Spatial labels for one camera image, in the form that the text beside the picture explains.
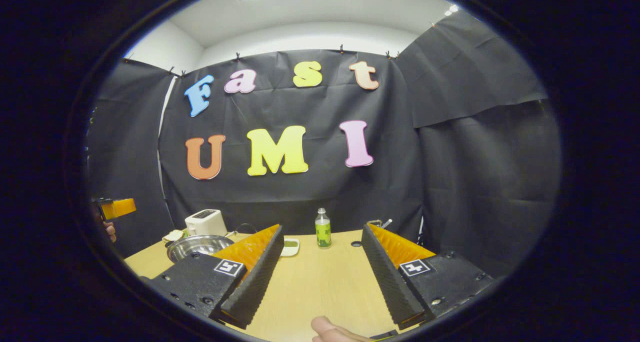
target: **foam letter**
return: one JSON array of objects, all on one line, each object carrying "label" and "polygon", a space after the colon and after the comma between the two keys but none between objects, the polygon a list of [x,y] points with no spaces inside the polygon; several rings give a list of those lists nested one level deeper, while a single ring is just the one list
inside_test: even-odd
[{"label": "foam letter", "polygon": [[293,83],[296,87],[313,87],[318,86],[322,82],[322,73],[320,73],[319,62],[306,61],[300,62],[293,68]]},{"label": "foam letter", "polygon": [[224,91],[227,94],[235,94],[236,92],[248,94],[256,88],[254,82],[256,82],[256,71],[234,71],[231,74],[231,80],[224,85]]},{"label": "foam letter", "polygon": [[344,121],[340,123],[340,130],[347,137],[347,150],[349,158],[344,161],[347,167],[361,167],[373,164],[373,157],[367,153],[367,144],[364,140],[365,121]]},{"label": "foam letter", "polygon": [[247,169],[247,173],[250,176],[265,175],[267,169],[263,165],[263,158],[271,173],[277,173],[282,157],[284,157],[283,173],[299,174],[309,171],[309,165],[305,163],[302,155],[302,135],[305,132],[307,132],[306,128],[301,125],[290,125],[284,128],[278,144],[275,144],[266,129],[250,130],[246,134],[251,140],[251,167]]},{"label": "foam letter", "polygon": [[209,96],[211,96],[211,88],[206,85],[206,83],[212,82],[213,76],[208,74],[204,78],[196,82],[196,84],[187,88],[187,90],[184,92],[184,95],[189,98],[189,103],[191,103],[192,117],[196,117],[200,112],[204,111],[204,109],[209,106],[209,101],[204,100],[204,98],[208,98]]},{"label": "foam letter", "polygon": [[375,67],[367,66],[367,62],[360,61],[349,66],[349,69],[355,71],[356,82],[365,90],[375,90],[380,83],[377,80],[371,80],[370,73],[375,73]]},{"label": "foam letter", "polygon": [[200,150],[204,143],[202,138],[187,139],[187,171],[196,180],[211,180],[220,173],[222,166],[222,142],[225,141],[223,134],[211,135],[208,143],[211,144],[211,165],[202,168],[200,164]]}]

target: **green object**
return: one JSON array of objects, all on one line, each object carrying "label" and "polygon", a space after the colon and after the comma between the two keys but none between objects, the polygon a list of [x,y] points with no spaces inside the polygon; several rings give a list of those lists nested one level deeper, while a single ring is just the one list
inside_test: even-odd
[{"label": "green object", "polygon": [[318,209],[318,217],[315,218],[315,236],[318,247],[331,246],[331,222],[324,208]]}]

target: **white toaster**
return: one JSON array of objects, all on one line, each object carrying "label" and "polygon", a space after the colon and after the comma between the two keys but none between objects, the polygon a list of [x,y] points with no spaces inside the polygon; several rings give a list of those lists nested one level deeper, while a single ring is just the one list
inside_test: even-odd
[{"label": "white toaster", "polygon": [[204,209],[184,219],[187,231],[193,235],[218,235],[227,234],[225,221],[222,220],[222,212],[217,209]]}]

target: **green label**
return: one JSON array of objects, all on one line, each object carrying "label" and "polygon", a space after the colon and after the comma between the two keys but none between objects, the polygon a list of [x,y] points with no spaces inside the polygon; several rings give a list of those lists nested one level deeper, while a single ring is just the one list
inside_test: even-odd
[{"label": "green label", "polygon": [[331,246],[331,225],[315,225],[315,235],[318,239],[318,246],[329,247]]}]

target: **white wall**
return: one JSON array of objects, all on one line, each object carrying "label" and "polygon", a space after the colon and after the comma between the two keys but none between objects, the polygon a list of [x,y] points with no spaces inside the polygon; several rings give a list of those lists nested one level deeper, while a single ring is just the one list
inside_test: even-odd
[{"label": "white wall", "polygon": [[312,22],[256,30],[204,50],[194,69],[240,57],[275,51],[339,50],[360,51],[395,57],[419,34],[378,25],[349,22]]},{"label": "white wall", "polygon": [[173,73],[193,71],[204,51],[195,39],[171,21],[165,21],[133,46],[124,57],[150,64]]}]

